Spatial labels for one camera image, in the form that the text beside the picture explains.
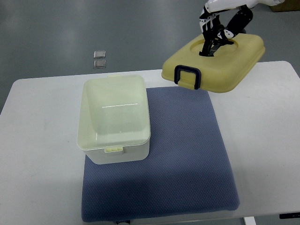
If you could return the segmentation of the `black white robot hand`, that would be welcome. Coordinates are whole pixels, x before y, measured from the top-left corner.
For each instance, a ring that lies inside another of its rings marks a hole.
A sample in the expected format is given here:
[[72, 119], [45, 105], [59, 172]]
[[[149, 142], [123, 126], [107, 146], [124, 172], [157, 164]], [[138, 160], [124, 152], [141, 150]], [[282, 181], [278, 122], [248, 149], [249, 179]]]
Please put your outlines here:
[[[251, 8], [256, 0], [209, 0], [205, 3], [199, 17], [200, 28], [204, 37], [204, 45], [199, 55], [212, 57], [221, 46], [232, 45], [231, 39], [244, 31], [253, 19]], [[219, 14], [238, 8], [238, 12], [229, 23], [221, 24]]]

